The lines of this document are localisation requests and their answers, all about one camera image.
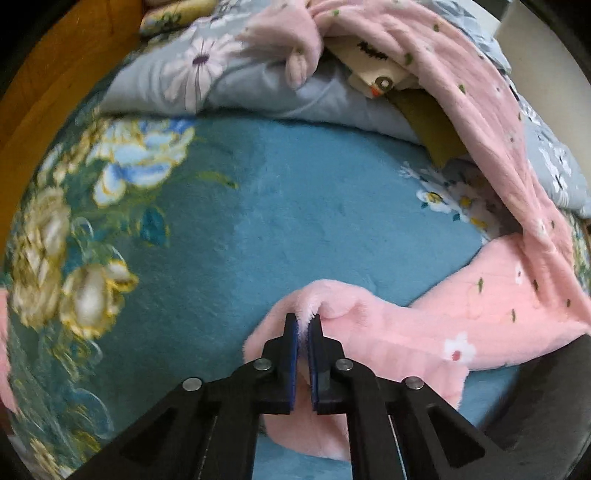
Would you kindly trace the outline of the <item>grey daisy print duvet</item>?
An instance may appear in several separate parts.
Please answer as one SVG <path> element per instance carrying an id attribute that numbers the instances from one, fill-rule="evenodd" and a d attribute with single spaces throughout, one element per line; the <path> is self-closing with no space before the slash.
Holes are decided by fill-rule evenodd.
<path id="1" fill-rule="evenodd" d="M 346 69 L 331 57 L 322 60 L 304 86 L 293 90 L 287 85 L 284 60 L 276 54 L 231 53 L 230 47 L 245 46 L 235 37 L 249 17 L 273 3 L 222 1 L 214 15 L 193 22 L 170 43 L 137 54 L 108 87 L 101 112 L 195 117 L 204 109 L 241 108 L 276 119 L 335 123 L 423 144 L 386 99 L 369 99 L 353 90 Z M 458 27 L 508 80 L 525 117 L 527 154 L 539 182 L 558 207 L 590 219 L 590 187 L 578 162 L 517 93 L 508 75 L 510 63 L 497 40 L 462 3 L 420 3 Z M 191 66 L 200 53 L 209 55 L 204 66 Z"/>

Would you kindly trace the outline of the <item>pink fleece floral garment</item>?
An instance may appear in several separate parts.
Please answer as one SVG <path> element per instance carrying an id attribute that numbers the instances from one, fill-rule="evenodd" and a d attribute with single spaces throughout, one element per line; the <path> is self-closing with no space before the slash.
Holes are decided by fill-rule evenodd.
<path id="1" fill-rule="evenodd" d="M 451 276 L 440 241 L 382 256 L 386 275 L 363 289 L 318 280 L 287 295 L 243 346 L 252 361 L 287 313 L 307 333 L 318 316 L 346 353 L 392 380 L 423 378 L 458 406 L 472 370 L 520 364 L 590 330 L 590 299 L 573 268 L 571 230 L 526 155 L 524 115 L 493 63 L 458 29 L 413 1 L 291 1 L 249 21 L 245 39 L 287 48 L 287 80 L 318 67 L 325 36 L 366 40 L 414 74 L 451 119 L 521 231 L 492 240 Z"/>

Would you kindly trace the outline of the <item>grey chair seat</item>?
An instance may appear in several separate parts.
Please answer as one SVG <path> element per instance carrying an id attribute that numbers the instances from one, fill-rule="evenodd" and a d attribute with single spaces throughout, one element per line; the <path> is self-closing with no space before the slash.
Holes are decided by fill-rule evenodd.
<path id="1" fill-rule="evenodd" d="M 590 337 L 526 364 L 486 435 L 493 479 L 590 477 Z"/>

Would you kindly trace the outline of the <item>wooden headboard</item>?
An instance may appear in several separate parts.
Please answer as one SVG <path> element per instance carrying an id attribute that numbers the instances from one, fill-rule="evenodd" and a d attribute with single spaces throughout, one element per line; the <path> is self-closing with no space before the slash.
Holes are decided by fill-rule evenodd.
<path id="1" fill-rule="evenodd" d="M 1 98 L 1 240 L 34 168 L 74 107 L 139 43 L 141 1 L 77 1 Z"/>

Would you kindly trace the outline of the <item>teal floral bed blanket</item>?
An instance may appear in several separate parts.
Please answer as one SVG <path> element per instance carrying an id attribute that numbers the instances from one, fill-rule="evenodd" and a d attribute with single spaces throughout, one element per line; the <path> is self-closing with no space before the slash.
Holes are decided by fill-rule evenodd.
<path id="1" fill-rule="evenodd" d="M 8 244 L 12 444 L 35 478 L 65 479 L 184 378 L 248 362 L 246 339 L 288 294 L 373 288 L 382 256 L 427 237 L 451 276 L 520 231 L 477 166 L 438 170 L 398 139 L 235 111 L 97 118 L 87 103 Z M 485 430 L 553 352 L 470 371 L 457 407 Z"/>

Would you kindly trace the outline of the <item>pink white zigzag towel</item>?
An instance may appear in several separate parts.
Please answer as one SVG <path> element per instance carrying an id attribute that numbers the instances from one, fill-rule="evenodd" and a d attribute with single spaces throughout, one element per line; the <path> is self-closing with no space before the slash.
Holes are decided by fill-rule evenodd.
<path id="1" fill-rule="evenodd" d="M 8 293 L 5 288 L 0 290 L 0 394 L 3 405 L 12 413 L 18 412 L 18 406 L 9 383 L 11 371 L 8 356 Z"/>

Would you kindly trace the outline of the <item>olive green garment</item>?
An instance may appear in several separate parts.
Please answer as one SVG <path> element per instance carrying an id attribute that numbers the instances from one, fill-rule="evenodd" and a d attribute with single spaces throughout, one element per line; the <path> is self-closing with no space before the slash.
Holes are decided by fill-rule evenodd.
<path id="1" fill-rule="evenodd" d="M 443 169 L 450 160 L 468 154 L 451 120 L 428 92 L 422 89 L 394 90 L 389 100 L 407 119 L 436 167 Z"/>

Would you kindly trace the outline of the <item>cream cartoon print garment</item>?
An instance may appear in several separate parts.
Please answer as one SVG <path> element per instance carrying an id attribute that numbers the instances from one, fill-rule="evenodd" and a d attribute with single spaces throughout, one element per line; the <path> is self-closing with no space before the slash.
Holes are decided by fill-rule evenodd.
<path id="1" fill-rule="evenodd" d="M 325 38 L 325 48 L 351 72 L 349 85 L 370 99 L 381 97 L 391 90 L 419 87 L 416 76 L 360 38 Z"/>

